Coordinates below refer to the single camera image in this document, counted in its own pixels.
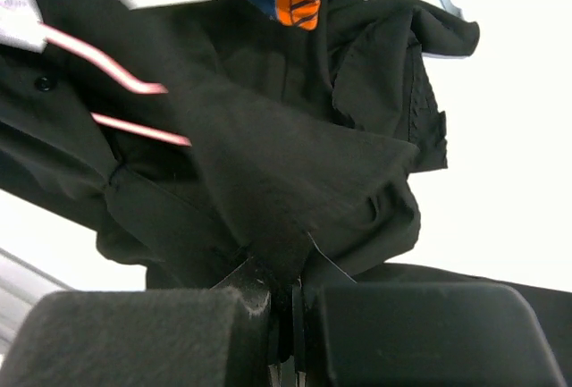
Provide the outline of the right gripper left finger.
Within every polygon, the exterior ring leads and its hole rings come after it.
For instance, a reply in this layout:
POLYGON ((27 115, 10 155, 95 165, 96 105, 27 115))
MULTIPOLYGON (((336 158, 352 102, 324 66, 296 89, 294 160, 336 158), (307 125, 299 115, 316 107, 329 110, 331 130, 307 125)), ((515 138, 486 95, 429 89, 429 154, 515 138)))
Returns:
POLYGON ((60 291, 29 312, 4 386, 276 386, 271 293, 245 262, 209 290, 60 291))

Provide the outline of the black shirt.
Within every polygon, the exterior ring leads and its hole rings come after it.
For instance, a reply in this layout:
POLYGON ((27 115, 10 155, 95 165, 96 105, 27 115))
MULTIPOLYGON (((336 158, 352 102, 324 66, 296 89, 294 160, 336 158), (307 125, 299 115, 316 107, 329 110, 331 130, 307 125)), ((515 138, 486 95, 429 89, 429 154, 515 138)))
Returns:
POLYGON ((2 189, 143 265, 145 291, 209 290, 252 262, 268 360, 299 386, 307 291, 413 282, 517 290, 570 385, 569 294, 390 264, 420 232, 408 176, 447 164, 423 56, 471 55, 478 26, 420 0, 324 2, 306 31, 245 0, 2 0, 2 189))

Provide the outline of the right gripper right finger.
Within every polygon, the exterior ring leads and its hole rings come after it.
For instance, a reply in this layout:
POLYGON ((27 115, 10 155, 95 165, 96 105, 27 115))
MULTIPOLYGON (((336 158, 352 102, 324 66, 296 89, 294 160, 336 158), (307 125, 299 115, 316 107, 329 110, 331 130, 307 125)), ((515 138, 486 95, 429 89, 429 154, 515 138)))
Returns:
POLYGON ((564 386, 531 304, 484 282, 362 283, 305 294, 295 367, 305 386, 564 386))

